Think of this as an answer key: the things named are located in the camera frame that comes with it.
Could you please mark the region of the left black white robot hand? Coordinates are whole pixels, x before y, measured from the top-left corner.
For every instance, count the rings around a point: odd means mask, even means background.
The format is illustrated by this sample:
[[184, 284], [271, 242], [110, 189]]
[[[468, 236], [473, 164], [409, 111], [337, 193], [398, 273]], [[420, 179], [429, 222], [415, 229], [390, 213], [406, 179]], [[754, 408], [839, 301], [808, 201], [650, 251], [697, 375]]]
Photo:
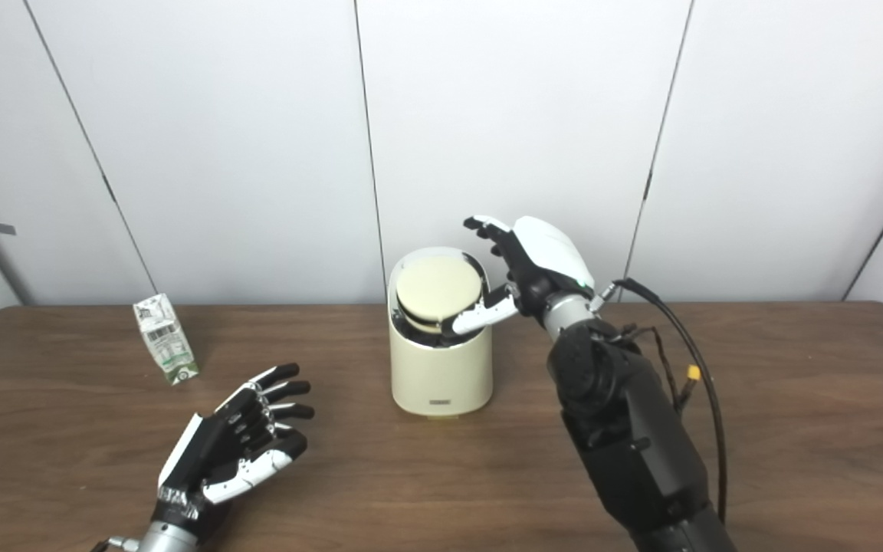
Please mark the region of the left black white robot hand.
[[312, 419], [294, 397], [310, 392], [297, 363], [273, 366], [235, 388], [210, 415], [192, 418], [157, 480], [151, 520], [175, 525], [206, 542], [230, 503], [273, 478], [307, 450], [292, 419]]

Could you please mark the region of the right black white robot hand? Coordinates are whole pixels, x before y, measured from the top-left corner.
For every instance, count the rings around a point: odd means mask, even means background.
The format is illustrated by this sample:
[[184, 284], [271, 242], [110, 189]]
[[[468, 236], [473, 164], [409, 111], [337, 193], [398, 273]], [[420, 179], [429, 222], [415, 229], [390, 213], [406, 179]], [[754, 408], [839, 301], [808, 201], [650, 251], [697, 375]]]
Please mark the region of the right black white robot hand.
[[521, 314], [532, 317], [556, 341], [567, 327], [591, 319], [595, 279], [568, 235], [539, 218], [523, 216], [512, 225], [487, 215], [463, 222], [506, 264], [508, 281], [484, 292], [472, 307], [445, 318], [445, 337], [461, 337]]

